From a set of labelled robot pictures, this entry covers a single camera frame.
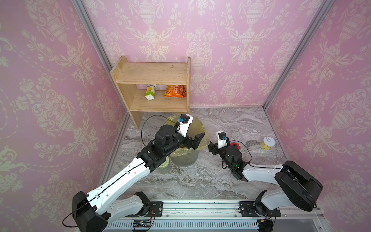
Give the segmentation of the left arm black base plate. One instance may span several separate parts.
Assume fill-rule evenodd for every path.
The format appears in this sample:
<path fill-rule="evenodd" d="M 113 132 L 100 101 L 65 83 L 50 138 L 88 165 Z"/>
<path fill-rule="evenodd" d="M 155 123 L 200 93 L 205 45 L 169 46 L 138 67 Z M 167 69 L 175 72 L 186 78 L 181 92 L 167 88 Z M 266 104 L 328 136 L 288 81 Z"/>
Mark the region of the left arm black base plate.
<path fill-rule="evenodd" d="M 162 217 L 163 202 L 150 202 L 145 204 L 139 213 L 132 215 L 133 217 Z"/>

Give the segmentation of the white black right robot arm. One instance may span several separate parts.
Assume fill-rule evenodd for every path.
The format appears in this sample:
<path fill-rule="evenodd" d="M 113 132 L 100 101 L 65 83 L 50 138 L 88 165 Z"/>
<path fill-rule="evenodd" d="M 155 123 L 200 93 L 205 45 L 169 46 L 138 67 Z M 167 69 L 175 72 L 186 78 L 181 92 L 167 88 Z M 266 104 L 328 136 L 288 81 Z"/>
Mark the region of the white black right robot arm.
<path fill-rule="evenodd" d="M 236 144 L 209 143 L 208 150 L 222 159 L 222 168 L 230 169 L 232 176 L 244 182 L 264 182 L 277 185 L 272 191 L 263 190 L 250 207 L 258 216 L 271 216 L 286 206 L 295 206 L 306 212 L 317 208 L 323 185 L 294 161 L 281 165 L 257 166 L 242 159 Z"/>

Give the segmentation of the green-lidded clear jar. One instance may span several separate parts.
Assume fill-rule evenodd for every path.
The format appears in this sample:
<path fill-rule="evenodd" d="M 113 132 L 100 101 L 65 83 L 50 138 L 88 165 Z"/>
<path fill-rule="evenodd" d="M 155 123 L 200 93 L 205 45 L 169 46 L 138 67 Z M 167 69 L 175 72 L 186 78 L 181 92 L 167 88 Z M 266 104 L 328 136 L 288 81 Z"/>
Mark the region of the green-lidded clear jar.
<path fill-rule="evenodd" d="M 157 168 L 157 171 L 162 174 L 162 175 L 166 175 L 166 174 L 169 174 L 170 173 L 170 170 L 171 170 L 171 165 L 170 165 L 170 158 L 169 157 L 166 157 L 166 160 L 163 164 L 161 164 L 158 168 Z"/>

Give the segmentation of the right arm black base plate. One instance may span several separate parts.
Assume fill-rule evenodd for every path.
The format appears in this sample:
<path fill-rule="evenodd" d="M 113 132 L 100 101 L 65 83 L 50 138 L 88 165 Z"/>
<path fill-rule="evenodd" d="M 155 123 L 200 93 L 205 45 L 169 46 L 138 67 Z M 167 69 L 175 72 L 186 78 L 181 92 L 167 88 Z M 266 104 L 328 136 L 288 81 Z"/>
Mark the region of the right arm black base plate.
<path fill-rule="evenodd" d="M 242 217 L 281 217 L 279 209 L 269 210 L 262 203 L 255 203 L 253 201 L 240 201 L 237 209 Z"/>

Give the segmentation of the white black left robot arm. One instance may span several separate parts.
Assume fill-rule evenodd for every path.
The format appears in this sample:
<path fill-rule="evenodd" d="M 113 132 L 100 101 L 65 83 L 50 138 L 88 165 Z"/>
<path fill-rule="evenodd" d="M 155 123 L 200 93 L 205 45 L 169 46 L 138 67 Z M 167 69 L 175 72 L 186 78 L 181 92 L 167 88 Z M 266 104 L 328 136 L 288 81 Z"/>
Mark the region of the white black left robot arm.
<path fill-rule="evenodd" d="M 133 161 L 120 173 L 89 193 L 78 192 L 72 199 L 73 218 L 81 232 L 102 232 L 109 223 L 126 216 L 151 217 L 150 200 L 143 192 L 118 200 L 132 185 L 160 167 L 180 147 L 197 149 L 204 133 L 188 136 L 189 124 L 163 125 Z"/>

